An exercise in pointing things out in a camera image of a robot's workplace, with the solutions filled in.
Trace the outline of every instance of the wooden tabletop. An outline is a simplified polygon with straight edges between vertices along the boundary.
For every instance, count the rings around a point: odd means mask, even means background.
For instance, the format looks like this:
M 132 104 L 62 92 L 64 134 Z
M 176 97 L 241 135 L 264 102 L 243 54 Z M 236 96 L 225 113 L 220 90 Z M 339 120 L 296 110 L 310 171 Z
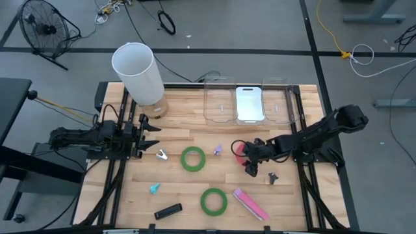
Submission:
M 109 83 L 103 105 L 111 104 L 119 110 L 123 90 L 122 83 Z M 305 119 L 307 125 L 311 125 L 323 117 L 318 90 L 315 85 L 300 85 L 300 90 Z M 127 162 L 117 228 L 148 228 L 153 223 L 156 228 L 165 229 L 263 230 L 263 226 L 270 226 L 272 230 L 306 230 L 296 164 L 291 159 L 282 164 L 266 162 L 259 165 L 257 177 L 251 177 L 237 164 L 229 147 L 236 139 L 253 141 L 255 137 L 259 137 L 266 140 L 291 134 L 288 125 L 211 126 L 206 124 L 203 117 L 203 90 L 166 89 L 165 96 L 169 103 L 167 115 L 159 120 L 149 121 L 162 131 L 146 133 L 147 140 L 161 142 L 144 152 L 142 159 L 130 159 Z M 127 119 L 130 104 L 131 98 L 124 120 Z M 135 124 L 138 124 L 140 113 L 140 108 L 136 108 Z M 105 118 L 116 120 L 110 108 L 107 109 Z M 219 144 L 223 145 L 221 156 L 214 156 L 213 150 Z M 206 154 L 205 166 L 199 172 L 188 172 L 181 166 L 180 155 L 189 146 L 197 146 Z M 167 161 L 156 158 L 160 149 L 164 149 L 169 156 Z M 190 156 L 189 164 L 195 163 L 193 160 L 196 159 L 193 157 L 197 156 Z M 102 161 L 86 175 L 74 224 L 82 221 L 100 199 L 107 167 L 108 161 Z M 348 226 L 336 168 L 329 163 L 317 163 L 315 168 L 322 199 L 340 223 Z M 269 185 L 269 172 L 275 172 L 279 177 L 274 185 Z M 155 183 L 161 185 L 157 193 L 152 195 L 149 189 Z M 202 193 L 212 187 L 223 190 L 228 201 L 225 213 L 216 217 L 206 215 L 200 207 Z M 236 188 L 242 189 L 256 201 L 270 215 L 270 220 L 260 221 L 244 208 L 232 195 Z M 317 226 L 315 204 L 311 197 L 309 200 L 314 224 Z M 109 222 L 111 203 L 110 201 L 105 223 Z M 183 206 L 180 213 L 155 220 L 155 212 L 176 203 Z M 219 197 L 208 197 L 208 208 L 216 209 L 220 205 Z

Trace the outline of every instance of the fan grille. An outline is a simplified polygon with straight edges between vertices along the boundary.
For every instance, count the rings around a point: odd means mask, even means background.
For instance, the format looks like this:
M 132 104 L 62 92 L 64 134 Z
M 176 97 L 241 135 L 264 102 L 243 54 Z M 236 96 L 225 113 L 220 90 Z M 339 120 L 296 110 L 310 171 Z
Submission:
M 26 41 L 36 52 L 54 59 L 67 50 L 68 26 L 48 2 L 24 2 L 19 11 L 19 23 Z

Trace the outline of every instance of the yellow cable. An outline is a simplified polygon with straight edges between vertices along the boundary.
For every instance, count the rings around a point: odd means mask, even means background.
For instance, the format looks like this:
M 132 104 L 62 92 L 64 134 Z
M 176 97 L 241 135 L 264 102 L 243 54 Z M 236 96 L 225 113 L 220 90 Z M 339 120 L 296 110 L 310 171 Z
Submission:
M 333 38 L 333 41 L 335 42 L 335 45 L 337 46 L 337 49 L 339 50 L 339 52 L 341 52 L 341 56 L 342 56 L 342 58 L 343 59 L 347 59 L 350 55 L 351 55 L 351 53 L 349 53 L 349 52 L 345 52 L 345 51 L 343 51 L 340 47 L 339 47 L 339 45 L 338 45 L 338 43 L 337 43 L 337 39 L 335 38 L 335 36 L 333 35 L 333 33 L 331 32 L 331 31 L 329 31 L 326 27 L 325 27 L 325 25 L 321 22 L 321 20 L 320 20 L 320 18 L 319 18 L 319 6 L 320 6 L 320 1 L 321 0 L 319 0 L 318 1 L 318 6 L 317 6 L 317 18 L 318 18 L 318 22 L 319 22 L 319 24 L 320 24 L 320 26 L 323 28 L 323 29 L 325 29 L 325 31 L 327 31 L 331 36 L 332 36 L 332 38 Z
M 77 113 L 73 112 L 73 111 L 72 111 L 72 110 L 70 110 L 70 109 L 67 109 L 67 108 L 63 107 L 62 105 L 59 105 L 59 104 L 57 104 L 57 103 L 54 103 L 53 101 L 50 101 L 50 100 L 48 100 L 48 99 L 43 99 L 43 98 L 41 98 L 41 97 L 36 97 L 36 98 L 37 98 L 37 100 L 39 100 L 39 101 L 43 101 L 44 103 L 47 103 L 47 104 L 50 104 L 50 105 L 52 105 L 52 106 L 56 106 L 56 107 L 58 107 L 58 108 L 61 108 L 62 110 L 66 111 L 66 112 L 68 112 L 68 113 L 70 113 L 70 114 L 73 114 L 74 116 L 76 116 L 76 117 L 78 117 L 78 118 L 80 118 L 80 119 L 82 119 L 82 120 L 85 120 L 85 121 L 87 121 L 87 122 L 91 122 L 91 121 L 92 121 L 92 120 L 90 120 L 90 119 L 88 119 L 88 118 L 85 118 L 84 116 L 81 116 L 81 115 L 79 115 L 79 114 L 77 114 Z

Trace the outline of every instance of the purple object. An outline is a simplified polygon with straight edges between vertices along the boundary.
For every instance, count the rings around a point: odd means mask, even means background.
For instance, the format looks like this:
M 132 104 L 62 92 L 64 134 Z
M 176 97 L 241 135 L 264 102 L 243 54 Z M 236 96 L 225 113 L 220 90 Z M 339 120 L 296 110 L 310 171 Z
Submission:
M 219 156 L 220 155 L 220 153 L 221 153 L 221 151 L 222 151 L 222 147 L 221 147 L 221 145 L 217 145 L 217 147 L 215 148 L 215 150 L 214 150 L 214 154 L 216 155 L 216 156 Z

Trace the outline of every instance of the black fan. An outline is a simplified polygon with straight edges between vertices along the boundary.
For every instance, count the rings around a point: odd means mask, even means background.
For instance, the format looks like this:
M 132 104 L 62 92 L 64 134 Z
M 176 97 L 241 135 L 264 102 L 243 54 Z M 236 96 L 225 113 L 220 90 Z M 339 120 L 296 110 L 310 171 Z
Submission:
M 19 9 L 20 29 L 35 55 L 68 70 L 55 59 L 70 49 L 72 41 L 81 37 L 77 26 L 44 0 L 26 0 Z M 66 22 L 78 30 L 70 36 Z

